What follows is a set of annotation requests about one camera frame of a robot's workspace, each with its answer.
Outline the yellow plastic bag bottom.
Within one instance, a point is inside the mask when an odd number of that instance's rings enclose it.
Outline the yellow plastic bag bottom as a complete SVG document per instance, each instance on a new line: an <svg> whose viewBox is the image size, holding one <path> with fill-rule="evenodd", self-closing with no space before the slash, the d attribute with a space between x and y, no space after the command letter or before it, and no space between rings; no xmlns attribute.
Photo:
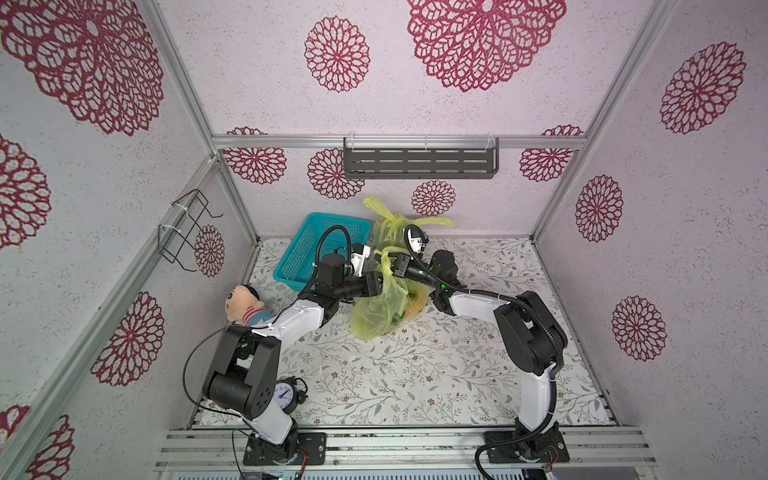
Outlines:
<svg viewBox="0 0 768 480"><path fill-rule="evenodd" d="M409 319L417 316L427 305L432 288L414 280L397 277L392 272L396 255L410 254L404 247L388 246L374 251L374 260L367 273L382 274L381 293L364 297L352 307L349 326L351 332L363 341L384 336Z"/></svg>

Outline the yellow plastic bag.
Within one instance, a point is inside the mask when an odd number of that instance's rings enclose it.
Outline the yellow plastic bag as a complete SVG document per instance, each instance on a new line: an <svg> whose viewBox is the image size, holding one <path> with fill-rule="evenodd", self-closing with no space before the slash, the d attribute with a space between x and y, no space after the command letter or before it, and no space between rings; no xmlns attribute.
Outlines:
<svg viewBox="0 0 768 480"><path fill-rule="evenodd" d="M351 332L363 341L384 336L409 319L417 316L427 305L432 288L414 280L397 277L392 272L396 255L410 254L404 247L388 246L374 251L374 260L367 273L382 274L381 293L364 297L352 307L349 326Z"/></svg>
<svg viewBox="0 0 768 480"><path fill-rule="evenodd" d="M404 229L409 224L418 227L427 225L438 225L451 227L453 222L450 219L442 217L423 217L410 219L404 215L392 213L385 204L374 196L368 196L363 204L373 213L379 216L373 224L372 251L382 251L385 247L405 248Z"/></svg>

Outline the yellow plastic bag top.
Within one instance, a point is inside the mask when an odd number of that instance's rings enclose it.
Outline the yellow plastic bag top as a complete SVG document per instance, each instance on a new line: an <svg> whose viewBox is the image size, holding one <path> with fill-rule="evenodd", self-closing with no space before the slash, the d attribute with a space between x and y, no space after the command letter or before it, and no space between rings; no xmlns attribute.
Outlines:
<svg viewBox="0 0 768 480"><path fill-rule="evenodd" d="M427 225L438 225L451 227L453 222L450 219L442 217L423 217L410 219L404 215L392 213L385 204L374 196L368 196L363 204L373 213L379 216L373 224L372 251L382 251L385 247L405 248L404 229L409 224L418 227Z"/></svg>

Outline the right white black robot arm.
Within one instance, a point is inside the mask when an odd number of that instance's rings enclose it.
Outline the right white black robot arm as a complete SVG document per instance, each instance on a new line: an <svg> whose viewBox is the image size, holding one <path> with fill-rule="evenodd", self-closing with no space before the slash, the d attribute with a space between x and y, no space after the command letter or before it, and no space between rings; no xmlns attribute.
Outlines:
<svg viewBox="0 0 768 480"><path fill-rule="evenodd" d="M508 357L523 373L516 429L529 440L550 430L557 403L556 376L564 366L567 335L542 298L534 291L516 296L470 288L458 282L454 255L438 250L428 265L415 254L388 254L386 273L433 289L441 312L481 320L498 327Z"/></svg>

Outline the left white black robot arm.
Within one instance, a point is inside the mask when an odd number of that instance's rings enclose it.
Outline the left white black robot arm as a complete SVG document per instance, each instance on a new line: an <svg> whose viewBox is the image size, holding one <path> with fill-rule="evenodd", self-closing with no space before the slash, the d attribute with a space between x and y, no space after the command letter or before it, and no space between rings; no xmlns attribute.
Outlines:
<svg viewBox="0 0 768 480"><path fill-rule="evenodd" d="M342 301L382 293L380 272L348 264L339 254L323 256L297 299L266 325L224 329L202 395L234 411L258 439L278 446L295 438L296 422L274 399L282 350L328 323Z"/></svg>

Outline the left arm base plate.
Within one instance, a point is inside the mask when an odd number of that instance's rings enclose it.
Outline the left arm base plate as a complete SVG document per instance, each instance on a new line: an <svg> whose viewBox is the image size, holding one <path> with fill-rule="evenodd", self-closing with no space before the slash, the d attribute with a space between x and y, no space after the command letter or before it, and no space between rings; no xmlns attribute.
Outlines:
<svg viewBox="0 0 768 480"><path fill-rule="evenodd" d="M325 463L328 436L324 432L290 434L280 445L251 436L243 464L245 466L318 466Z"/></svg>

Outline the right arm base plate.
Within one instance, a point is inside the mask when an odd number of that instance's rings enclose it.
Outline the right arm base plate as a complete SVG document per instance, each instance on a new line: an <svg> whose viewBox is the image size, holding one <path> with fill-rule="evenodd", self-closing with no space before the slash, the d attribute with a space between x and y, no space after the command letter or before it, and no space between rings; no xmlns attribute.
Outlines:
<svg viewBox="0 0 768 480"><path fill-rule="evenodd" d="M490 448L487 453L492 464L544 463L549 465L570 461L563 435L555 427L520 443Z"/></svg>

